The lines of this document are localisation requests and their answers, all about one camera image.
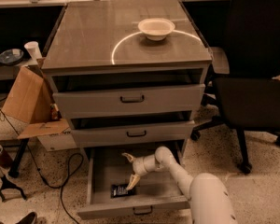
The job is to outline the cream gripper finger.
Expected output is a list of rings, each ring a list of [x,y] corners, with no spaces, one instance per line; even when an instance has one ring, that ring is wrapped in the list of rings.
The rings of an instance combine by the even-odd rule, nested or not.
[[[136,184],[140,181],[140,178],[141,178],[140,175],[137,175],[137,174],[131,175],[130,181],[129,181],[128,186],[126,187],[126,190],[133,189],[136,186]]]
[[[133,156],[132,154],[124,152],[122,153],[122,156],[125,157],[130,163],[133,163],[135,161],[135,156]]]

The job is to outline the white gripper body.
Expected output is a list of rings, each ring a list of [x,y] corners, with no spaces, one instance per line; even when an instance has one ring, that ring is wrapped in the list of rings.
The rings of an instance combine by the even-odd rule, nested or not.
[[[156,160],[154,155],[142,156],[133,159],[133,171],[136,175],[146,175],[154,171]]]

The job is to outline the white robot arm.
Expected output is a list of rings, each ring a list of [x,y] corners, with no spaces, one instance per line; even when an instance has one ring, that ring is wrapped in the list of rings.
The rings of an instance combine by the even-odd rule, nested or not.
[[[141,177],[150,172],[168,171],[189,202],[192,224],[238,224],[222,181],[208,173],[192,177],[168,147],[158,147],[148,156],[135,157],[129,153],[123,153],[123,156],[133,166],[126,190],[133,189]]]

